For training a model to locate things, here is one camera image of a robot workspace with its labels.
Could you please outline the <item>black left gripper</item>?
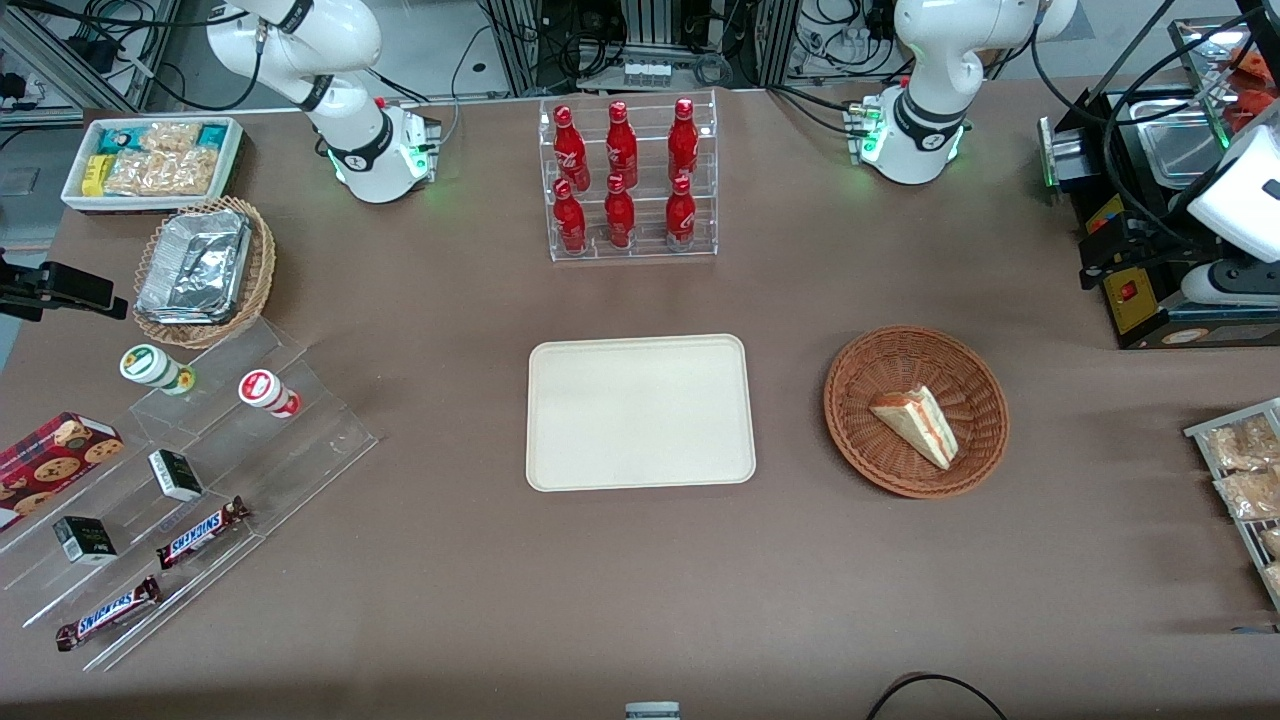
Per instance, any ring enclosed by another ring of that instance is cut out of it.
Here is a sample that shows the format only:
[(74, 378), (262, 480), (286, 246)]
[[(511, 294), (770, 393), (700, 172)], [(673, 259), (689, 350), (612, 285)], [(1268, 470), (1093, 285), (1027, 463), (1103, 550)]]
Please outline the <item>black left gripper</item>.
[(1143, 284), (1152, 293), (1176, 293), (1192, 269), (1217, 260), (1216, 242), (1201, 232), (1193, 231), (1189, 240), (1179, 240), (1129, 211), (1112, 213), (1105, 219), (1103, 238), (1126, 247), (1124, 260), (1083, 263), (1078, 273), (1080, 290), (1091, 291), (1123, 272), (1123, 284)]

